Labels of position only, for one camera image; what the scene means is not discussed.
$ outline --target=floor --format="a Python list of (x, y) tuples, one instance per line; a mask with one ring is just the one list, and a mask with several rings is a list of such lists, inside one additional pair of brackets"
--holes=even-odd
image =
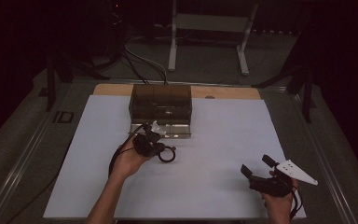
[[(168, 66), (168, 37), (149, 40), (134, 35), (126, 47), (128, 54), (153, 61), (163, 71), (156, 72), (149, 65), (133, 61), (136, 70), (150, 82), (161, 83), (161, 76), (166, 76), (170, 83), (249, 87), (279, 74), (296, 43), (296, 37), (291, 35), (251, 34), (245, 50), (249, 76), (244, 76), (235, 50), (240, 36), (222, 40), (219, 35), (223, 34), (203, 35), (200, 38), (200, 34), (184, 34), (179, 39), (176, 70), (166, 75), (162, 74)], [(42, 218), (66, 149), (96, 84), (141, 82), (124, 58), (100, 72), (110, 79), (95, 80), (74, 68), (76, 78), (72, 83), (58, 83), (57, 102), (49, 113), (45, 110), (47, 99), (39, 96), (46, 87), (46, 71), (42, 72), (34, 79), (33, 91), (1, 128), (0, 223), (83, 222)], [(358, 223), (358, 162), (318, 87), (313, 87), (312, 124), (308, 124), (300, 113), (301, 93), (284, 92), (289, 81), (290, 78), (286, 78), (259, 91), (286, 157), (310, 169), (320, 180), (317, 188), (300, 186), (308, 218), (293, 223)], [(72, 122), (54, 122), (54, 116), (61, 112), (73, 113)], [(267, 223), (266, 220), (222, 222)]]

